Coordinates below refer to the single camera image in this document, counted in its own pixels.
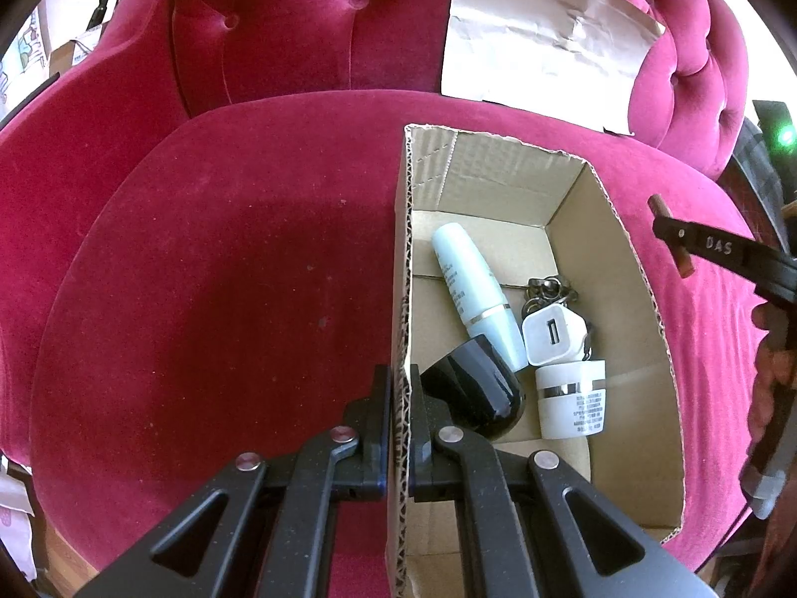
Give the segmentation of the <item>person's right hand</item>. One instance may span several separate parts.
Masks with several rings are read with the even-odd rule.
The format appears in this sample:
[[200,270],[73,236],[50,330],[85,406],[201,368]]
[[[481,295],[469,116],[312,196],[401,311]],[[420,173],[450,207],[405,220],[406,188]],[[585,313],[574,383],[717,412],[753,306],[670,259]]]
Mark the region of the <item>person's right hand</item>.
[[766,336],[759,341],[755,354],[753,395],[747,416],[748,432],[753,444],[762,440],[767,425],[773,419],[776,410],[774,387],[789,385],[792,382],[796,361],[795,351],[776,350],[773,347],[774,325],[782,318],[785,318],[785,313],[768,302],[759,304],[751,312],[754,327],[766,332]]

